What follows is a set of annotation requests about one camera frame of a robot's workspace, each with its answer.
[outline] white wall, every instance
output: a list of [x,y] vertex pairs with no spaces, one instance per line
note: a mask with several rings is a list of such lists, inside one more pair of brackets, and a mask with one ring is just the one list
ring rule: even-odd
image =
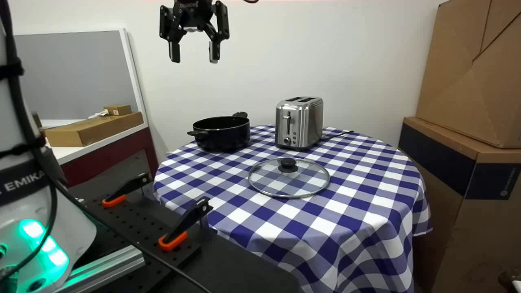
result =
[[156,144],[174,150],[197,119],[248,111],[254,126],[274,124],[277,103],[295,95],[322,96],[326,126],[396,144],[417,106],[440,2],[225,0],[231,39],[218,65],[204,35],[186,36],[182,64],[169,64],[158,38],[168,0],[13,0],[11,10],[18,33],[125,28]]

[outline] round table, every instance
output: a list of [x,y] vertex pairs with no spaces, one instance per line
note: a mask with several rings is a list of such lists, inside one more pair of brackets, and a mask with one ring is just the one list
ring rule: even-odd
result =
[[[274,135],[252,127],[252,145],[236,153],[173,152],[155,176],[158,201],[182,214],[210,197],[210,228],[295,274],[303,292],[414,292],[412,236],[432,230],[414,163],[357,132],[324,129],[308,152],[280,150]],[[322,165],[331,184],[303,199],[249,186],[252,166],[285,157]]]

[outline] cardboard box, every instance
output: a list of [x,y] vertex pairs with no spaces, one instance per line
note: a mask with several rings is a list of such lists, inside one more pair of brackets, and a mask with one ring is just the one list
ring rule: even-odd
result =
[[521,150],[498,150],[420,119],[399,147],[423,176],[433,231],[414,240],[414,275],[425,292],[505,292],[521,272]]
[[111,104],[104,106],[106,111],[109,111],[111,116],[129,116],[132,114],[130,104]]
[[68,124],[46,131],[52,147],[85,147],[135,126],[143,124],[143,116],[134,113],[130,116],[109,116]]
[[521,0],[440,5],[417,118],[521,148]]

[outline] pot lid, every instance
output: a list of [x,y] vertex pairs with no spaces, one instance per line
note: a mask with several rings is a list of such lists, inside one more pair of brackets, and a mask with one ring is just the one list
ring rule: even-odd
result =
[[261,161],[248,179],[265,196],[306,197],[327,188],[329,173],[314,161],[282,158]]

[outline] silver toaster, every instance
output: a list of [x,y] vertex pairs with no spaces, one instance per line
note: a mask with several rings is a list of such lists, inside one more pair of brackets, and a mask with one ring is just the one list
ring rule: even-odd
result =
[[298,96],[277,104],[275,145],[280,148],[309,148],[322,137],[324,101]]

